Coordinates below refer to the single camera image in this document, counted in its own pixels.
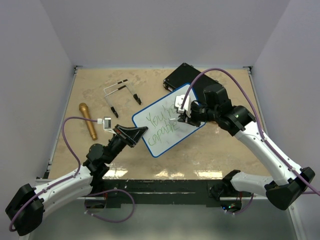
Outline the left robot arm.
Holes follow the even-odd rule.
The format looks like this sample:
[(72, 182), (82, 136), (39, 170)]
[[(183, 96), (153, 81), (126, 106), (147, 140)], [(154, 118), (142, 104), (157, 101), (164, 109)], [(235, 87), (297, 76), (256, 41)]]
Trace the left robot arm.
[(124, 127), (117, 124), (107, 145), (93, 144), (86, 161), (72, 172), (48, 183), (21, 186), (5, 213), (9, 230), (24, 236), (35, 230), (51, 213), (67, 203), (88, 195), (99, 196), (104, 190), (103, 176), (109, 164), (126, 147), (135, 147), (148, 127)]

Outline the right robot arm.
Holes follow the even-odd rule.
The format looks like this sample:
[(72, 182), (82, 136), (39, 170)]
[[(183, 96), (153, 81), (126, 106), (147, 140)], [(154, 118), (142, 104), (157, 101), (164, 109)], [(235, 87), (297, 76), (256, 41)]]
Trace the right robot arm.
[(191, 100), (187, 94), (175, 97), (178, 121), (195, 127), (201, 123), (217, 123), (243, 143), (270, 173), (270, 176), (259, 176), (233, 170), (223, 178), (217, 190), (230, 197), (238, 192), (258, 194), (276, 208), (287, 210), (309, 187), (316, 175), (313, 169), (301, 167), (268, 139), (259, 120), (246, 107), (232, 105), (223, 86), (209, 85), (203, 94), (204, 102)]

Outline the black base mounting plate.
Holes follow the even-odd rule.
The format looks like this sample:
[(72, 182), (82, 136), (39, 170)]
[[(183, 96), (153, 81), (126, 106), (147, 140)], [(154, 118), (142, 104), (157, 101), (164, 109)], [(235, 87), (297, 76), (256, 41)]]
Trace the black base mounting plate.
[(201, 205), (222, 207), (237, 211), (242, 200), (250, 198), (248, 192), (223, 190), (221, 180), (155, 180), (155, 179), (105, 179), (95, 186), (91, 194), (105, 200), (107, 208), (119, 208), (134, 199), (136, 205)]

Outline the gold microphone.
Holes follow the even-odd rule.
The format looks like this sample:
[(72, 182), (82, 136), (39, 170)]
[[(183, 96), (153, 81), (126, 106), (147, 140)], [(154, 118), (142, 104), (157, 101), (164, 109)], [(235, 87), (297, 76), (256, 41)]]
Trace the gold microphone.
[[(85, 119), (90, 119), (91, 120), (91, 115), (90, 115), (89, 107), (87, 106), (87, 104), (82, 102), (82, 103), (79, 104), (78, 107), (79, 107), (79, 111), (81, 112), (82, 116)], [(92, 140), (93, 141), (97, 140), (98, 136), (97, 136), (96, 130), (94, 128), (93, 122), (89, 121), (89, 120), (86, 120), (85, 123), (86, 123), (88, 132), (89, 132), (90, 137), (92, 138)]]

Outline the blue framed whiteboard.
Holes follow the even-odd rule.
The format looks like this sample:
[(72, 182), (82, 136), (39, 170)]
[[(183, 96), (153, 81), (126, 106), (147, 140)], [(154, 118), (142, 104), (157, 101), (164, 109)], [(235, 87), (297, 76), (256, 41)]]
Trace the blue framed whiteboard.
[(152, 157), (161, 156), (200, 129), (186, 123), (169, 121), (179, 116), (174, 107), (176, 96), (185, 94), (189, 86), (188, 83), (184, 84), (132, 116), (136, 127), (148, 127), (142, 139)]

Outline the black hard case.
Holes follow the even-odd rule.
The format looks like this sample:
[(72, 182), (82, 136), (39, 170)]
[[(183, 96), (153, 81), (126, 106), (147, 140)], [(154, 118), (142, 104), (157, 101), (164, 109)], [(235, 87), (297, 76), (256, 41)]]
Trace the black hard case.
[[(184, 62), (163, 80), (163, 86), (166, 90), (172, 92), (184, 84), (191, 84), (200, 73), (192, 65)], [(198, 99), (204, 97), (203, 90), (210, 85), (220, 85), (220, 83), (205, 74), (197, 80), (192, 88)]]

